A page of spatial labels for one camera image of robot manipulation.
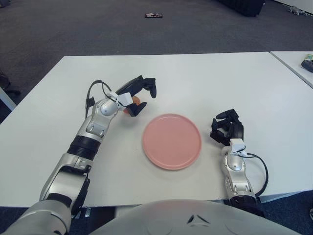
table leg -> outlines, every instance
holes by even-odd
[[[0,87],[0,99],[5,103],[5,105],[12,111],[16,104],[11,100],[11,98],[5,93],[5,91]]]

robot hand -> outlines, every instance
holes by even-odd
[[[222,143],[225,146],[229,146],[230,139],[242,139],[244,140],[244,126],[238,120],[238,114],[234,109],[227,110],[216,116],[216,119],[223,119],[216,121],[213,119],[212,131],[210,137],[216,140],[218,143]],[[227,132],[226,136],[218,130],[222,128]]]
[[[116,91],[116,94],[122,95],[124,93],[130,93],[131,96],[133,97],[143,88],[146,89],[147,91],[150,91],[150,95],[152,98],[155,98],[157,96],[156,79],[155,78],[143,79],[142,75],[126,83],[124,86],[122,86],[120,89]],[[129,112],[130,116],[135,117],[146,106],[146,104],[147,102],[142,102],[139,105],[132,103],[130,105],[127,105],[126,109]]]

small item on carpet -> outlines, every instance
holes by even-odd
[[[301,66],[306,70],[313,72],[313,55],[308,54],[304,61],[302,61]]]
[[[146,13],[145,18],[163,18],[161,13]]]
[[[307,16],[307,13],[304,10],[299,9],[296,6],[291,6],[289,7],[288,11],[290,11],[291,13],[294,13],[295,15],[299,16],[299,15],[305,15]]]

black bag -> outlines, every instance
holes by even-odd
[[[259,15],[265,3],[264,0],[220,0],[220,2],[245,16]]]

gray carpet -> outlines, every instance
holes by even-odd
[[[216,0],[12,0],[0,8],[0,69],[19,102],[65,55],[313,50],[312,25],[269,0],[256,18]]]

